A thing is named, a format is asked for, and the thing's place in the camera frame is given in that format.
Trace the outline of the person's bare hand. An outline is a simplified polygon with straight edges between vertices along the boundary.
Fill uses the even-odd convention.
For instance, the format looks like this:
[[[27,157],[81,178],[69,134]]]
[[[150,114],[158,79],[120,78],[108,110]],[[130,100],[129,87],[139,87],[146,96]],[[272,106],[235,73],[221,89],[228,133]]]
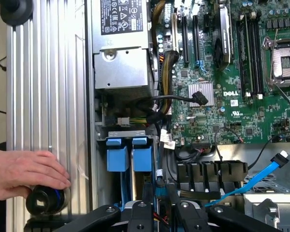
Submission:
[[[0,200],[26,198],[30,186],[71,186],[69,174],[49,151],[0,151]]]

